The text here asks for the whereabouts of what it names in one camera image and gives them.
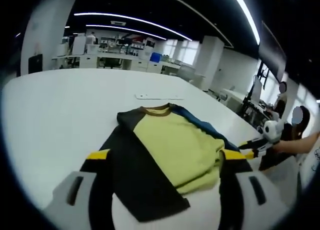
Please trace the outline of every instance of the black garment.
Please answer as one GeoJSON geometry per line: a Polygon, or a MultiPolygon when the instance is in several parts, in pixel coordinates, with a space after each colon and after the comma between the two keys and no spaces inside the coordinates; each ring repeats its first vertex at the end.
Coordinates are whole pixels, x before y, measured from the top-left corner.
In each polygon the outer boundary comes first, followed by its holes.
{"type": "Polygon", "coordinates": [[[286,109],[286,102],[283,100],[279,100],[273,111],[278,113],[279,117],[282,118],[282,115],[284,114],[285,109],[286,109]]]}
{"type": "MultiPolygon", "coordinates": [[[[284,124],[284,128],[281,134],[281,140],[292,141],[292,125],[289,123],[284,124]]],[[[259,170],[263,171],[276,166],[286,160],[291,156],[296,156],[296,154],[277,152],[273,148],[269,149],[266,154],[262,157],[259,170]]]]}

